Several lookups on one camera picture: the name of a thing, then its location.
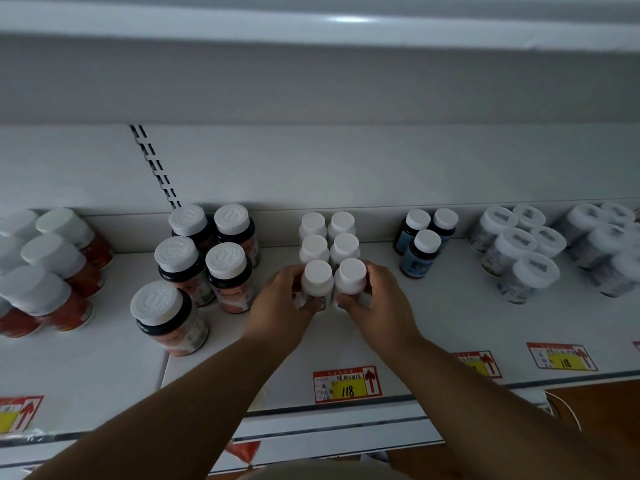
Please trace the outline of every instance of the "person's right arm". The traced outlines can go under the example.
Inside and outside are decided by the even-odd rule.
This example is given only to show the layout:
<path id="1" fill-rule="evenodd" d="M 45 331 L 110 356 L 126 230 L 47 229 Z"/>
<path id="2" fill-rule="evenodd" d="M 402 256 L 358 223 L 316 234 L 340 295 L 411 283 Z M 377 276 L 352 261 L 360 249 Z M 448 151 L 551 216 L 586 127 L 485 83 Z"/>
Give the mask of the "person's right arm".
<path id="1" fill-rule="evenodd" d="M 462 466 L 486 480 L 629 479 L 640 472 L 421 336 L 386 267 L 367 263 L 371 309 L 338 302 L 409 387 Z"/>

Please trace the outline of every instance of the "white lid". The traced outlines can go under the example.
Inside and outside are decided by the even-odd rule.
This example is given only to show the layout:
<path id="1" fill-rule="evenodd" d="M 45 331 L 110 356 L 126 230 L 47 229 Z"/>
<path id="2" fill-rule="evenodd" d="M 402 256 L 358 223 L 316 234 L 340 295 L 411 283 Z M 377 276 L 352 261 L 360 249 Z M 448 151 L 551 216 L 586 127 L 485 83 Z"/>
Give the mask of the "white lid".
<path id="1" fill-rule="evenodd" d="M 547 221 L 547 218 L 542 212 L 525 203 L 516 205 L 513 208 L 513 213 L 518 218 L 518 226 L 521 226 L 524 230 L 543 226 Z"/>
<path id="2" fill-rule="evenodd" d="M 356 236 L 344 232 L 335 236 L 332 250 L 342 256 L 351 255 L 360 247 L 360 242 Z"/>
<path id="3" fill-rule="evenodd" d="M 539 253 L 529 253 L 513 265 L 513 273 L 532 288 L 546 288 L 560 278 L 556 263 Z"/>
<path id="4" fill-rule="evenodd" d="M 324 296 L 333 288 L 333 273 L 329 263 L 311 261 L 302 274 L 302 289 L 313 296 Z"/>
<path id="5" fill-rule="evenodd" d="M 350 288 L 364 288 L 367 283 L 367 266 L 359 259 L 347 258 L 338 268 L 341 284 Z"/>
<path id="6" fill-rule="evenodd" d="M 613 256 L 611 263 L 630 280 L 640 283 L 640 252 L 623 251 Z"/>
<path id="7" fill-rule="evenodd" d="M 587 235 L 587 239 L 596 249 L 607 254 L 620 252 L 627 243 L 625 230 L 613 224 L 600 224 Z"/>
<path id="8" fill-rule="evenodd" d="M 223 242 L 209 250 L 205 262 L 214 278 L 230 280 L 244 271 L 246 255 L 240 244 Z"/>
<path id="9" fill-rule="evenodd" d="M 440 229 L 453 229 L 458 224 L 458 215 L 452 209 L 443 207 L 434 213 L 433 223 Z"/>
<path id="10" fill-rule="evenodd" d="M 13 212 L 0 220 L 0 235 L 29 241 L 40 234 L 36 229 L 37 220 L 38 215 L 30 209 Z"/>
<path id="11" fill-rule="evenodd" d="M 0 318 L 4 317 L 13 308 L 12 304 L 4 298 L 0 298 Z"/>
<path id="12" fill-rule="evenodd" d="M 198 260 L 198 249 L 190 238 L 176 235 L 157 245 L 154 258 L 167 273 L 180 273 Z"/>
<path id="13" fill-rule="evenodd" d="M 182 307 L 182 293 L 166 281 L 144 285 L 133 295 L 131 314 L 144 325 L 158 326 L 174 318 Z"/>
<path id="14" fill-rule="evenodd" d="M 301 227 L 306 233 L 315 234 L 324 229 L 324 215 L 318 212 L 309 212 L 302 216 Z"/>
<path id="15" fill-rule="evenodd" d="M 640 222 L 629 222 L 625 225 L 625 240 L 632 248 L 640 248 Z"/>
<path id="16" fill-rule="evenodd" d="M 95 233 L 84 220 L 71 209 L 53 209 L 38 218 L 36 227 L 43 234 L 58 234 L 76 248 L 84 248 L 91 243 Z"/>
<path id="17" fill-rule="evenodd" d="M 551 227 L 533 227 L 529 232 L 538 243 L 536 252 L 548 258 L 558 256 L 566 247 L 566 239 Z"/>
<path id="18" fill-rule="evenodd" d="M 413 240 L 415 247 L 423 253 L 434 253 L 442 243 L 442 239 L 432 230 L 421 230 Z"/>
<path id="19" fill-rule="evenodd" d="M 0 296 L 36 317 L 57 310 L 70 294 L 68 284 L 40 266 L 22 266 L 0 278 Z"/>
<path id="20" fill-rule="evenodd" d="M 207 216 L 201 206 L 185 205 L 169 214 L 169 225 L 178 235 L 195 235 L 207 226 Z"/>
<path id="21" fill-rule="evenodd" d="M 355 224 L 356 219 L 350 213 L 342 210 L 340 212 L 336 212 L 331 217 L 331 227 L 336 234 L 348 232 Z"/>
<path id="22" fill-rule="evenodd" d="M 314 259 L 320 259 L 320 256 L 325 251 L 328 251 L 328 247 L 329 245 L 324 237 L 318 234 L 311 234 L 302 241 L 301 251 L 311 258 L 309 261 L 313 261 Z"/>
<path id="23" fill-rule="evenodd" d="M 604 210 L 610 224 L 624 227 L 626 224 L 636 220 L 634 211 L 619 203 L 604 202 L 600 205 L 600 208 Z"/>
<path id="24" fill-rule="evenodd" d="M 406 222 L 406 224 L 411 227 L 411 229 L 427 229 L 428 225 L 431 222 L 431 216 L 428 215 L 424 210 L 411 209 L 409 213 L 407 213 L 404 222 Z"/>
<path id="25" fill-rule="evenodd" d="M 585 232 L 590 232 L 600 224 L 608 222 L 608 218 L 603 209 L 590 203 L 579 203 L 566 215 L 572 225 Z"/>
<path id="26" fill-rule="evenodd" d="M 249 227 L 249 211 L 239 203 L 230 203 L 216 210 L 213 220 L 218 231 L 226 235 L 244 232 Z"/>
<path id="27" fill-rule="evenodd" d="M 20 255 L 29 264 L 42 266 L 63 280 L 70 278 L 86 264 L 86 258 L 58 234 L 43 234 L 27 242 Z"/>
<path id="28" fill-rule="evenodd" d="M 501 253 L 514 259 L 519 259 L 538 247 L 538 243 L 530 233 L 516 227 L 503 230 L 493 245 Z"/>
<path id="29" fill-rule="evenodd" d="M 0 276 L 18 266 L 24 266 L 24 261 L 20 257 L 21 247 L 20 239 L 0 235 Z"/>
<path id="30" fill-rule="evenodd" d="M 492 205 L 480 217 L 480 224 L 494 234 L 500 234 L 507 227 L 516 227 L 518 218 L 509 209 Z"/>

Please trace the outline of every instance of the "pill bottle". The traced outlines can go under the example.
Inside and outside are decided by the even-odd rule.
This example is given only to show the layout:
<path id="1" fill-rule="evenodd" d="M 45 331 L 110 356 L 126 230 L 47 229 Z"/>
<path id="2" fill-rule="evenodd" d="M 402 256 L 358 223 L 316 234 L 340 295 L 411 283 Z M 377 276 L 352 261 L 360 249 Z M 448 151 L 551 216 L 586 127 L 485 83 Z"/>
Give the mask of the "pill bottle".
<path id="1" fill-rule="evenodd" d="M 189 295 L 165 281 L 143 286 L 131 300 L 131 314 L 171 355 L 193 354 L 209 335 L 209 323 L 198 316 Z"/>
<path id="2" fill-rule="evenodd" d="M 424 278 L 438 256 L 441 243 L 440 236 L 434 231 L 421 230 L 400 259 L 400 271 L 414 280 Z"/>
<path id="3" fill-rule="evenodd" d="M 527 232 L 530 232 L 533 227 L 543 226 L 547 222 L 547 218 L 542 212 L 525 203 L 516 205 L 512 212 L 518 218 L 516 227 Z"/>
<path id="4" fill-rule="evenodd" d="M 578 238 L 608 221 L 603 209 L 590 203 L 579 203 L 560 217 L 551 228 L 562 234 L 567 248 L 570 248 Z"/>
<path id="5" fill-rule="evenodd" d="M 0 335 L 17 339 L 41 327 L 43 322 L 17 308 L 4 298 L 0 298 Z"/>
<path id="6" fill-rule="evenodd" d="M 340 263 L 333 281 L 333 304 L 344 310 L 337 302 L 338 295 L 347 294 L 359 300 L 367 284 L 367 266 L 359 259 L 347 258 Z"/>
<path id="7" fill-rule="evenodd" d="M 625 225 L 625 247 L 640 250 L 640 223 L 630 222 Z"/>
<path id="8" fill-rule="evenodd" d="M 333 245 L 333 241 L 338 234 L 348 233 L 356 235 L 356 219 L 348 212 L 336 212 L 331 217 L 329 227 L 327 227 L 327 241 L 329 246 Z"/>
<path id="9" fill-rule="evenodd" d="M 491 206 L 484 211 L 476 226 L 469 234 L 469 245 L 479 253 L 485 253 L 500 233 L 509 227 L 516 227 L 518 218 L 504 207 Z"/>
<path id="10" fill-rule="evenodd" d="M 480 260 L 480 266 L 492 276 L 499 277 L 518 259 L 536 250 L 533 236 L 516 227 L 503 230 Z"/>
<path id="11" fill-rule="evenodd" d="M 440 247 L 438 252 L 441 253 L 444 246 L 451 240 L 453 234 L 456 233 L 456 225 L 458 225 L 458 215 L 452 209 L 437 209 L 433 215 L 431 223 L 427 227 L 428 230 L 434 231 L 440 236 Z"/>
<path id="12" fill-rule="evenodd" d="M 430 222 L 431 216 L 424 210 L 411 209 L 402 221 L 402 224 L 400 224 L 400 228 L 396 233 L 396 238 L 394 239 L 393 244 L 394 251 L 400 254 L 400 256 L 403 256 L 409 246 L 409 243 L 413 240 L 415 235 L 418 234 L 418 231 L 427 229 Z"/>
<path id="13" fill-rule="evenodd" d="M 331 266 L 324 261 L 311 261 L 305 266 L 301 284 L 305 303 L 316 301 L 320 305 L 318 311 L 324 310 L 326 304 L 331 300 L 331 293 L 333 291 Z"/>
<path id="14" fill-rule="evenodd" d="M 230 203 L 217 209 L 213 219 L 218 226 L 218 240 L 240 244 L 251 260 L 251 265 L 258 266 L 260 245 L 255 234 L 255 224 L 247 209 L 238 203 Z"/>
<path id="15" fill-rule="evenodd" d="M 302 241 L 298 256 L 300 264 L 309 264 L 316 259 L 329 262 L 330 252 L 326 239 L 318 234 L 306 236 Z"/>
<path id="16" fill-rule="evenodd" d="M 40 235 L 36 229 L 37 220 L 38 215 L 30 209 L 12 212 L 0 219 L 0 235 L 15 237 L 24 242 L 30 241 Z"/>
<path id="17" fill-rule="evenodd" d="M 60 331 L 80 328 L 93 315 L 85 297 L 41 266 L 22 266 L 5 274 L 0 278 L 0 296 Z"/>
<path id="18" fill-rule="evenodd" d="M 529 253 L 507 269 L 496 284 L 498 296 L 514 305 L 524 305 L 537 291 L 560 278 L 556 263 L 539 253 Z"/>
<path id="19" fill-rule="evenodd" d="M 566 241 L 562 234 L 551 229 L 551 227 L 533 227 L 530 234 L 538 243 L 535 251 L 548 258 L 558 256 L 566 247 Z"/>
<path id="20" fill-rule="evenodd" d="M 169 214 L 169 225 L 172 229 L 171 235 L 188 237 L 204 254 L 217 243 L 218 231 L 199 205 L 178 207 Z"/>
<path id="21" fill-rule="evenodd" d="M 42 266 L 85 298 L 95 295 L 104 286 L 104 277 L 84 254 L 58 234 L 44 234 L 27 242 L 20 255 L 29 264 Z"/>
<path id="22" fill-rule="evenodd" d="M 318 212 L 309 212 L 302 216 L 302 224 L 298 229 L 300 242 L 304 241 L 309 235 L 321 235 L 326 238 L 326 223 L 324 215 Z"/>
<path id="23" fill-rule="evenodd" d="M 0 235 L 0 276 L 25 265 L 24 260 L 20 257 L 20 249 L 23 244 L 23 241 L 15 237 Z"/>
<path id="24" fill-rule="evenodd" d="M 58 234 L 65 238 L 98 269 L 107 267 L 113 260 L 113 251 L 107 241 L 71 209 L 50 210 L 38 218 L 36 227 L 43 234 Z"/>
<path id="25" fill-rule="evenodd" d="M 216 295 L 207 277 L 204 254 L 191 238 L 177 235 L 158 244 L 154 258 L 162 278 L 185 291 L 196 307 L 211 303 Z"/>
<path id="26" fill-rule="evenodd" d="M 640 283 L 640 251 L 623 251 L 587 273 L 589 284 L 610 298 L 626 295 Z"/>
<path id="27" fill-rule="evenodd" d="M 624 205 L 620 205 L 619 203 L 604 202 L 600 204 L 600 208 L 604 210 L 609 224 L 624 227 L 636 220 L 634 211 L 626 208 Z"/>
<path id="28" fill-rule="evenodd" d="M 222 309 L 233 314 L 251 309 L 255 299 L 253 267 L 242 246 L 236 242 L 218 244 L 207 253 L 205 262 Z"/>
<path id="29" fill-rule="evenodd" d="M 336 270 L 345 259 L 360 257 L 360 242 L 353 234 L 346 232 L 338 234 L 335 236 L 329 254 L 329 264 L 333 270 Z"/>
<path id="30" fill-rule="evenodd" d="M 583 271 L 590 271 L 606 257 L 622 251 L 625 244 L 625 230 L 622 227 L 600 224 L 581 237 L 566 253 L 574 265 Z"/>

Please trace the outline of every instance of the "person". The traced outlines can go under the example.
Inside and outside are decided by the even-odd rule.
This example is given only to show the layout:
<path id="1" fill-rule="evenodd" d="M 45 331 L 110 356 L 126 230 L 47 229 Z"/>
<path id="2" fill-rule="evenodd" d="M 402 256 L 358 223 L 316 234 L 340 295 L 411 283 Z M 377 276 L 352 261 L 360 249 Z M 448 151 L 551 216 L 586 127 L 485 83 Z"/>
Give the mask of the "person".
<path id="1" fill-rule="evenodd" d="M 368 345 L 406 384 L 472 478 L 638 477 L 626 459 L 425 339 L 393 274 L 386 267 L 366 264 L 370 309 L 345 295 L 338 302 Z M 262 290 L 238 341 L 82 437 L 29 480 L 205 478 L 261 387 L 299 345 L 316 312 L 315 303 L 297 310 L 291 300 L 303 269 L 284 268 Z M 329 460 L 254 472 L 251 475 L 258 478 L 277 479 L 404 477 L 389 468 Z"/>

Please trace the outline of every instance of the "person's left arm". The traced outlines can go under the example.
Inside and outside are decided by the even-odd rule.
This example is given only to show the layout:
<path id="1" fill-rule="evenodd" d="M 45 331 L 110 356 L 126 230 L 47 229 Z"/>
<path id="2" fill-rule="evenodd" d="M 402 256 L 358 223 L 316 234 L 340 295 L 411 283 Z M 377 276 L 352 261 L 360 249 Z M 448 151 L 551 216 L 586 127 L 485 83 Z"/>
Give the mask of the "person's left arm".
<path id="1" fill-rule="evenodd" d="M 29 480 L 202 480 L 260 388 L 300 343 L 316 305 L 296 310 L 289 266 L 262 290 L 235 343 L 82 437 Z"/>

